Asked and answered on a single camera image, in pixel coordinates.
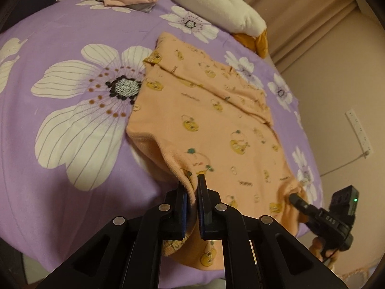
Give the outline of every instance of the power strip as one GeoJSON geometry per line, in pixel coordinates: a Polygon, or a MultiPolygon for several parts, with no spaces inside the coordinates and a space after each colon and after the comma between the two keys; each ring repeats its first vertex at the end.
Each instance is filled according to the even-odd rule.
{"type": "Polygon", "coordinates": [[[359,121],[353,109],[350,109],[349,111],[347,111],[345,115],[348,118],[350,124],[352,125],[352,128],[354,130],[354,133],[357,136],[357,139],[359,140],[359,144],[362,148],[362,152],[364,153],[367,152],[368,154],[365,155],[365,157],[368,157],[373,153],[373,149],[372,149],[372,146],[370,145],[368,136],[366,135],[366,132],[361,125],[361,122],[359,121]]]}

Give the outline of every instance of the yellow cartoon character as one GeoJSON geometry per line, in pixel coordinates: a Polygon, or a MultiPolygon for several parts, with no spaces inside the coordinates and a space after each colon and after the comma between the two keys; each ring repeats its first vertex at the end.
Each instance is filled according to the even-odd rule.
{"type": "Polygon", "coordinates": [[[147,79],[146,86],[156,91],[163,90],[163,85],[158,81],[150,81],[149,79],[147,79]]]}
{"type": "Polygon", "coordinates": [[[176,57],[178,58],[179,61],[184,60],[183,54],[179,50],[175,50],[174,54],[176,55],[176,57]]]}
{"type": "Polygon", "coordinates": [[[151,55],[144,59],[145,62],[151,64],[157,64],[162,60],[162,56],[159,54],[157,50],[154,50],[151,55]]]}
{"type": "Polygon", "coordinates": [[[180,247],[184,244],[183,240],[163,240],[163,251],[167,248],[173,248],[174,252],[178,251],[180,247]]]}
{"type": "Polygon", "coordinates": [[[230,145],[235,152],[241,155],[244,154],[246,148],[250,146],[247,142],[246,136],[240,130],[231,134],[230,145]]]}
{"type": "Polygon", "coordinates": [[[194,88],[196,87],[196,84],[194,84],[193,82],[191,81],[188,81],[188,80],[185,80],[185,79],[182,79],[182,78],[177,78],[182,84],[184,84],[185,86],[188,86],[190,88],[194,88]]]}
{"type": "Polygon", "coordinates": [[[195,151],[193,148],[188,149],[186,153],[191,154],[189,158],[195,168],[197,175],[205,175],[207,171],[214,171],[210,165],[210,160],[206,155],[195,151]]]}
{"type": "Polygon", "coordinates": [[[216,76],[216,74],[210,69],[211,66],[206,64],[206,63],[198,63],[199,67],[201,69],[203,69],[206,73],[207,76],[209,76],[210,78],[214,78],[216,76]]]}
{"type": "Polygon", "coordinates": [[[267,170],[263,170],[263,177],[266,183],[271,183],[270,174],[267,170]]]}
{"type": "Polygon", "coordinates": [[[259,129],[254,128],[253,131],[257,135],[257,137],[258,137],[260,142],[266,143],[266,139],[265,139],[265,137],[263,136],[262,132],[259,129]]]}
{"type": "Polygon", "coordinates": [[[211,99],[211,103],[212,103],[212,106],[214,107],[214,109],[216,109],[218,112],[223,111],[223,106],[221,105],[221,103],[219,101],[215,101],[214,99],[211,99]]]}
{"type": "Polygon", "coordinates": [[[235,200],[234,196],[226,196],[226,202],[229,206],[232,206],[233,208],[238,208],[238,203],[235,200]]]}
{"type": "Polygon", "coordinates": [[[216,257],[216,250],[214,248],[214,242],[210,241],[207,243],[206,248],[203,250],[203,255],[201,256],[201,264],[203,266],[209,267],[214,263],[216,257]]]}
{"type": "Polygon", "coordinates": [[[182,115],[182,120],[184,128],[186,128],[188,131],[198,131],[199,126],[196,122],[194,122],[193,118],[187,115],[182,115]]]}
{"type": "Polygon", "coordinates": [[[281,203],[270,203],[269,204],[270,213],[273,216],[276,216],[278,213],[282,211],[282,204],[281,203]]]}
{"type": "Polygon", "coordinates": [[[235,92],[236,91],[236,87],[235,86],[229,87],[227,85],[224,85],[224,87],[229,92],[235,92]]]}

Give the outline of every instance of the purple bed sheet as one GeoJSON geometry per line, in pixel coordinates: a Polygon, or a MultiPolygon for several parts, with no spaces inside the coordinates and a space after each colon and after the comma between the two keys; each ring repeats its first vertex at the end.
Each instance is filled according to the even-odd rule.
{"type": "MultiPolygon", "coordinates": [[[[150,14],[61,0],[0,35],[0,237],[49,271],[115,216],[140,216],[175,187],[150,177],[127,140],[124,84],[120,97],[105,84],[122,75],[141,81],[142,60],[164,31],[265,90],[288,164],[321,205],[298,101],[256,54],[170,0],[150,14]]],[[[298,235],[306,231],[301,224],[298,235]]],[[[159,287],[222,276],[163,258],[159,287]]]]}

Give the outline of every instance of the white pillow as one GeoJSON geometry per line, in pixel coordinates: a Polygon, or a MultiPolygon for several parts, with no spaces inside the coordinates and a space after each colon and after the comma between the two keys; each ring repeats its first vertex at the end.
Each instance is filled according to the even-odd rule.
{"type": "Polygon", "coordinates": [[[243,0],[173,0],[230,33],[257,37],[265,29],[261,16],[243,0]]]}

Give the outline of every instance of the metal screw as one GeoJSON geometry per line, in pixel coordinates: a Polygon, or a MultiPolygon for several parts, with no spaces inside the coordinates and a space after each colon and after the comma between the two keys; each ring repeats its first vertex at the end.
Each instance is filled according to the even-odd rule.
{"type": "Polygon", "coordinates": [[[218,211],[226,211],[227,210],[227,205],[224,204],[224,203],[218,203],[215,208],[218,210],[218,211]]]}
{"type": "Polygon", "coordinates": [[[125,221],[126,220],[124,219],[124,217],[118,216],[118,217],[115,217],[112,222],[114,223],[114,225],[120,226],[120,225],[123,225],[125,221]]]}
{"type": "Polygon", "coordinates": [[[171,206],[169,206],[167,203],[163,203],[158,207],[159,211],[162,212],[167,212],[170,208],[171,206]]]}
{"type": "Polygon", "coordinates": [[[273,219],[270,216],[265,215],[265,216],[262,216],[261,222],[266,225],[270,225],[271,223],[273,223],[273,219]]]}

